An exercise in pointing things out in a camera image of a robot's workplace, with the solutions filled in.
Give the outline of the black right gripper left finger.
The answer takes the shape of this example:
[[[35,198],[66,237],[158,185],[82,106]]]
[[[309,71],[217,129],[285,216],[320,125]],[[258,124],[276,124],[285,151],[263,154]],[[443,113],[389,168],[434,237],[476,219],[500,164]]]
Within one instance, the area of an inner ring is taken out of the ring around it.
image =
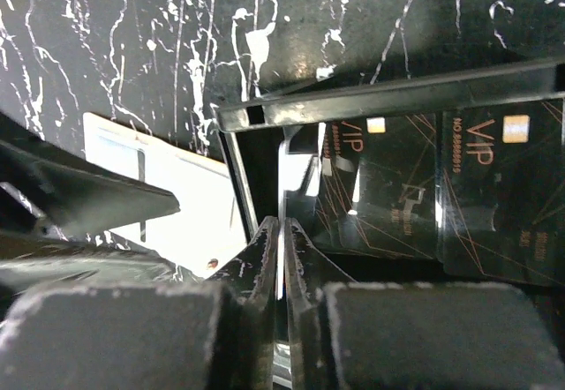
[[[269,389],[278,222],[205,280],[1,293],[4,389]]]

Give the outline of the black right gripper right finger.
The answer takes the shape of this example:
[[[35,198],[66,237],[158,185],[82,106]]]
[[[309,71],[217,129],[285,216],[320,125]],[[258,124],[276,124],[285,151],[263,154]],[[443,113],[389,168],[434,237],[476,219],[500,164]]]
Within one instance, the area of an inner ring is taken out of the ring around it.
[[[561,389],[533,303],[499,282],[355,282],[284,223],[296,389]]]

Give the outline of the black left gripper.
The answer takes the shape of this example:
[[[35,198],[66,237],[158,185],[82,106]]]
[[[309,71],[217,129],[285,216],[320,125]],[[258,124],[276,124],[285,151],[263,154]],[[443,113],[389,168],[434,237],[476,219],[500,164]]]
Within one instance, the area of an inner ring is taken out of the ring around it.
[[[197,283],[157,254],[78,241],[180,210],[170,191],[120,176],[1,116],[1,293],[45,281]]]

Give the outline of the beige leather card holder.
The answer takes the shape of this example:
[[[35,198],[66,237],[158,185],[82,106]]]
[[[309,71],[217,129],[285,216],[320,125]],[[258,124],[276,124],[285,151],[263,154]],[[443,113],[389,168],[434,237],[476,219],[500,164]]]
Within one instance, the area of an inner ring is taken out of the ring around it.
[[[206,279],[245,248],[246,236],[225,164],[93,113],[83,116],[87,161],[171,191],[176,214],[106,231],[156,251]]]

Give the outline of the black plastic card box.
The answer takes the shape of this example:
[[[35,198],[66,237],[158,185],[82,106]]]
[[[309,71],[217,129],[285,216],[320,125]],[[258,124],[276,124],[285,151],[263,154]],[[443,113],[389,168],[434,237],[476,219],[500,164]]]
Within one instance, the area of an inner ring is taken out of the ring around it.
[[[216,110],[248,218],[295,219],[347,264],[564,283],[564,61],[370,86],[330,80]]]

